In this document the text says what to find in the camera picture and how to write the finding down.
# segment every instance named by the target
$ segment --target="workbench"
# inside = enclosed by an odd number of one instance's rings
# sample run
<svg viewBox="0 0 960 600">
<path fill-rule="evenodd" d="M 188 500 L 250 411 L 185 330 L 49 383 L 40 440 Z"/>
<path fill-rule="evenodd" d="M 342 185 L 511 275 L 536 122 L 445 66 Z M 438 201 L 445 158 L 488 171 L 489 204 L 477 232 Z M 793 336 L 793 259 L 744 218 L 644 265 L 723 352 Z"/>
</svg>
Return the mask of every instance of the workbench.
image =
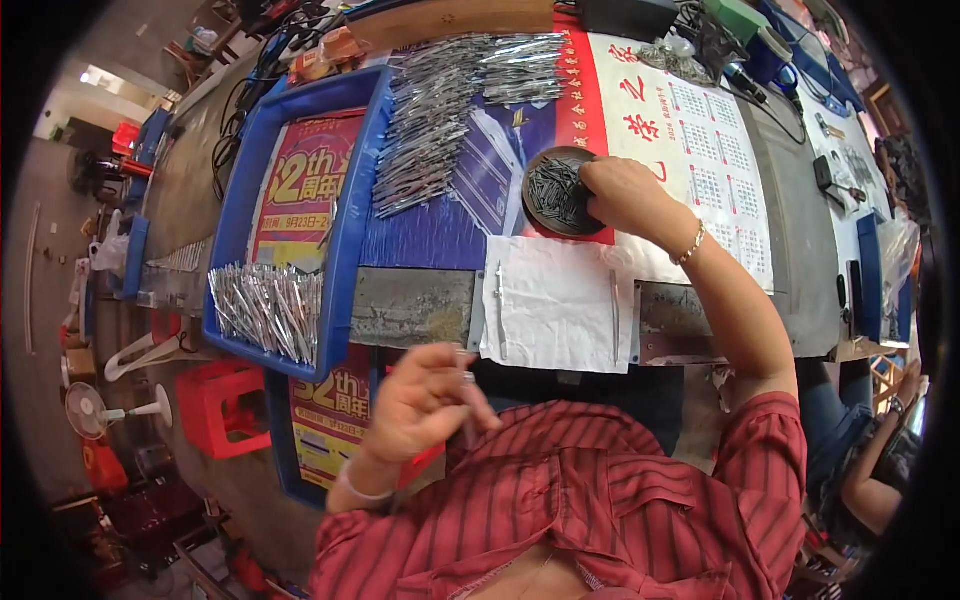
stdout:
<svg viewBox="0 0 960 600">
<path fill-rule="evenodd" d="M 192 106 L 179 110 L 172 118 L 182 133 L 157 160 L 144 207 L 152 222 L 145 258 L 161 258 L 189 244 L 203 245 L 204 240 L 206 243 L 193 272 L 145 267 L 141 305 L 172 309 L 193 317 L 202 314 L 212 246 L 209 239 L 216 229 L 220 209 L 210 185 L 210 157 L 219 137 L 226 95 L 251 66 L 250 58 L 237 61 L 225 69 L 228 72 L 215 89 L 199 101 L 190 102 L 192 99 L 188 98 L 184 102 Z M 837 222 L 852 225 L 855 236 L 855 218 L 863 210 L 876 206 L 889 215 L 886 198 L 871 194 L 868 205 L 857 215 L 839 218 L 836 208 L 817 189 L 812 166 L 816 156 L 811 141 L 798 146 L 764 112 L 742 101 L 738 105 L 756 155 L 767 204 L 775 279 L 773 302 L 797 357 L 831 355 L 838 346 L 851 342 L 841 320 L 837 276 L 846 272 L 845 261 L 839 256 L 854 252 L 851 244 L 855 245 L 855 237 L 847 239 L 850 227 L 838 227 Z M 782 98 L 771 95 L 768 107 L 786 127 L 799 132 L 797 117 Z M 855 117 L 852 123 L 857 131 Z M 818 129 L 808 132 L 808 136 L 821 134 Z M 865 136 L 860 145 L 865 149 L 864 159 L 872 162 Z M 483 232 L 472 225 L 461 205 L 437 199 L 432 201 L 430 212 L 443 216 L 450 224 L 447 231 L 459 231 L 471 238 L 458 239 L 460 246 L 479 244 L 483 248 Z M 371 219 L 368 236 L 373 239 L 365 248 L 361 265 L 390 264 L 391 252 L 396 249 L 378 245 L 375 239 L 390 225 L 390 220 L 375 223 L 373 216 Z M 435 227 L 428 224 L 418 234 L 439 239 L 443 234 Z M 444 242 L 440 240 L 435 251 L 443 250 Z M 470 325 L 471 321 L 475 324 L 477 309 L 475 270 L 480 268 L 482 264 L 426 270 L 361 266 L 350 340 L 387 348 L 438 341 L 469 346 Z M 658 366 L 722 361 L 710 342 L 703 308 L 692 288 L 647 282 L 638 287 L 634 362 Z"/>
</svg>

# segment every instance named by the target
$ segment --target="round wooden dish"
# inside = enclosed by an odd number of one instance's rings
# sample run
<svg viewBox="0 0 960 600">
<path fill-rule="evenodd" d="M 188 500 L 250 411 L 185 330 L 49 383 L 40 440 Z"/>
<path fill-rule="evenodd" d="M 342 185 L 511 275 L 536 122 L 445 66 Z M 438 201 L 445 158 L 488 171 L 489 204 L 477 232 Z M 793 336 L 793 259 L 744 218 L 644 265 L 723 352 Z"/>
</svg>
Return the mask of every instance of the round wooden dish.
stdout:
<svg viewBox="0 0 960 600">
<path fill-rule="evenodd" d="M 565 235 L 567 237 L 585 237 L 601 231 L 605 227 L 604 224 L 589 216 L 586 211 L 582 213 L 584 218 L 581 218 L 578 221 L 578 228 L 572 228 L 566 223 L 563 223 L 552 217 L 544 217 L 539 211 L 537 211 L 537 208 L 534 205 L 533 199 L 530 195 L 530 175 L 536 171 L 537 168 L 540 167 L 540 165 L 548 158 L 561 158 L 569 164 L 579 166 L 585 162 L 590 162 L 593 160 L 594 156 L 596 155 L 593 152 L 583 148 L 578 148 L 576 146 L 557 146 L 555 148 L 548 148 L 547 150 L 544 150 L 540 154 L 534 156 L 530 163 L 527 164 L 527 169 L 523 173 L 523 185 L 521 188 L 523 207 L 527 211 L 527 216 L 531 217 L 534 221 L 550 231 L 559 233 L 560 235 Z M 582 199 L 582 202 L 585 203 L 586 201 L 587 198 Z"/>
</svg>

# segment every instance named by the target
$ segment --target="calendar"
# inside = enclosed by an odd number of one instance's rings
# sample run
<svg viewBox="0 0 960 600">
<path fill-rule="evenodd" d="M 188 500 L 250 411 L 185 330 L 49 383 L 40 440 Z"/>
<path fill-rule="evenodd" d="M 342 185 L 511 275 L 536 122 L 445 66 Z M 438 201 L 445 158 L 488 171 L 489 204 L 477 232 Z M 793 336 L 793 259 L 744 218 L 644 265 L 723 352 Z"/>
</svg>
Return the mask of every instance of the calendar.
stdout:
<svg viewBox="0 0 960 600">
<path fill-rule="evenodd" d="M 774 292 L 766 200 L 753 146 L 733 96 L 636 60 L 620 37 L 588 34 L 611 156 L 650 167 L 663 188 L 704 220 L 717 242 Z M 618 232 L 644 280 L 688 284 L 665 252 Z"/>
</svg>

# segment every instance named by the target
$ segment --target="plastic bag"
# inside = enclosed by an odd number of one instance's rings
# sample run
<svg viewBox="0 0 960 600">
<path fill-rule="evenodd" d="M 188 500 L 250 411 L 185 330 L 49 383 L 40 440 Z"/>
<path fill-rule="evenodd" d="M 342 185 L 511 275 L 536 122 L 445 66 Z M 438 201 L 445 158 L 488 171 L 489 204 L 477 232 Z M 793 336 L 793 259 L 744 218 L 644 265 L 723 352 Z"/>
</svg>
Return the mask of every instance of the plastic bag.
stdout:
<svg viewBox="0 0 960 600">
<path fill-rule="evenodd" d="M 876 226 L 883 270 L 883 314 L 895 315 L 900 305 L 900 288 L 910 275 L 920 247 L 920 226 L 899 208 L 892 221 Z"/>
<path fill-rule="evenodd" d="M 124 275 L 130 236 L 126 233 L 120 235 L 122 218 L 123 214 L 119 210 L 114 210 L 103 243 L 90 244 L 90 268 L 94 271 L 112 271 L 120 277 Z"/>
</svg>

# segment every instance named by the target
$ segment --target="person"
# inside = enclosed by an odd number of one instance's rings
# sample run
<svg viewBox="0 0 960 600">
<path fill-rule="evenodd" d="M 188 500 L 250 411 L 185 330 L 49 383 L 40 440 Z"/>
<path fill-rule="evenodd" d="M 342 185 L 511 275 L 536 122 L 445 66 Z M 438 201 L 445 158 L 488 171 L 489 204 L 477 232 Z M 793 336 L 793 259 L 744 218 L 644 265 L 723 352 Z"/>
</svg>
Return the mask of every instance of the person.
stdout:
<svg viewBox="0 0 960 600">
<path fill-rule="evenodd" d="M 920 362 L 906 367 L 890 410 L 877 417 L 868 359 L 841 366 L 839 394 L 822 362 L 796 368 L 811 510 L 831 542 L 866 556 L 900 504 L 919 448 L 902 425 L 920 391 Z"/>
<path fill-rule="evenodd" d="M 712 476 L 616 407 L 496 414 L 451 344 L 412 348 L 327 497 L 315 598 L 779 598 L 804 535 L 806 444 L 790 341 L 754 279 L 638 162 L 580 177 L 591 215 L 679 261 L 736 370 Z M 469 435 L 451 439 L 465 423 Z M 385 509 L 401 466 L 448 441 L 446 477 Z"/>
</svg>

